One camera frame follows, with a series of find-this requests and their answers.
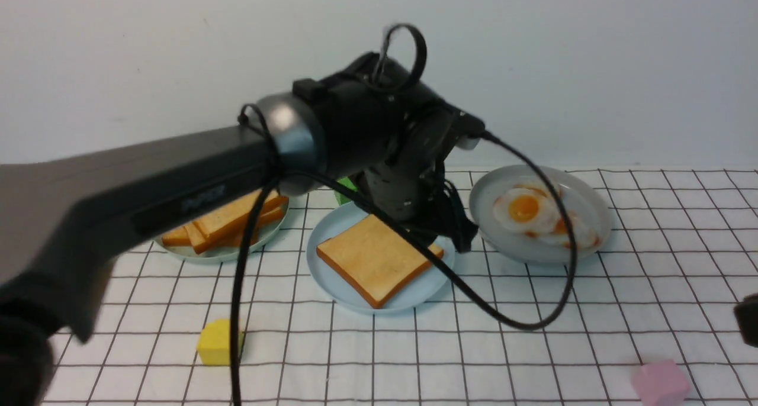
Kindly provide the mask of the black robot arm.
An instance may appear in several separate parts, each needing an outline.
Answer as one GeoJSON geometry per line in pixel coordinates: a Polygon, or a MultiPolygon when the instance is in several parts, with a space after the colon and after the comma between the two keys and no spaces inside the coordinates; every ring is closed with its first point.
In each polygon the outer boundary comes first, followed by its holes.
{"type": "Polygon", "coordinates": [[[93,334],[116,258],[280,176],[286,196],[350,177],[422,240],[470,249],[476,228],[444,197],[444,159],[484,123],[377,53],[246,104],[238,123],[43,163],[2,165],[2,404],[38,405],[49,338],[93,334]]]}

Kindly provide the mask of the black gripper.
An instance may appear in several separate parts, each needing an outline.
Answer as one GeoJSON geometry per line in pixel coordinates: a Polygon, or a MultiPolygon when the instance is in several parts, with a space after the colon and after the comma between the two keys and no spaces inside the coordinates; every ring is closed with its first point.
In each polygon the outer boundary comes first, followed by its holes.
{"type": "Polygon", "coordinates": [[[457,252],[471,252],[478,227],[467,217],[457,188],[446,179],[441,160],[409,178],[396,167],[371,167],[358,174],[358,193],[420,244],[431,245],[444,237],[457,252]]]}

